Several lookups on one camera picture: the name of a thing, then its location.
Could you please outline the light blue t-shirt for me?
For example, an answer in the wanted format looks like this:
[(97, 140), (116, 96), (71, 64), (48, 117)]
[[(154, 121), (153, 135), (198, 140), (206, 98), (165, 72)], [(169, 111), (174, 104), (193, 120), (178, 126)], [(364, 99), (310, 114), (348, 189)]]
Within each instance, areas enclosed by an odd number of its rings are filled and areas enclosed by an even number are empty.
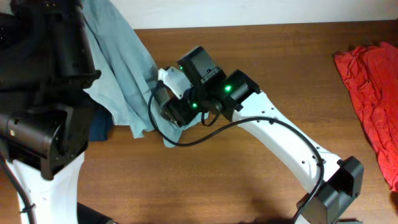
[(164, 119), (159, 105), (168, 100), (167, 92), (159, 90), (150, 99), (158, 68), (132, 27), (109, 0), (86, 0), (82, 5), (95, 69), (101, 71), (100, 78), (85, 91), (111, 113), (115, 125), (130, 127), (134, 138), (153, 131), (155, 123), (167, 137), (165, 146), (173, 147), (201, 116), (181, 128)]

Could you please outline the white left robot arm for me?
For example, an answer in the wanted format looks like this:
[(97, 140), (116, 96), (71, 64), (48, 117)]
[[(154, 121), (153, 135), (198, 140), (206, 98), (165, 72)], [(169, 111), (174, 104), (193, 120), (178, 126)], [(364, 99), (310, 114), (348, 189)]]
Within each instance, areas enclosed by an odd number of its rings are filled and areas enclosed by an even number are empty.
[(95, 104), (80, 1), (11, 1), (1, 14), (1, 168), (22, 223), (111, 223), (77, 200)]

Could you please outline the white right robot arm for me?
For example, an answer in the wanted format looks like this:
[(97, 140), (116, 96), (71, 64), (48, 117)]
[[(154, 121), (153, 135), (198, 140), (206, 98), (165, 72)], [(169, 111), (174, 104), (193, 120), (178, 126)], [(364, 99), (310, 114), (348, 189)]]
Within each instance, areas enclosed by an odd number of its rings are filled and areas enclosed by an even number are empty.
[(364, 166), (357, 158), (341, 159), (310, 139), (240, 70), (227, 77), (214, 68), (195, 82), (182, 68), (170, 67), (159, 69), (158, 79), (175, 95), (164, 106), (171, 122), (183, 126), (198, 113), (213, 111), (252, 134), (290, 169), (307, 191), (294, 223), (342, 222), (361, 193)]

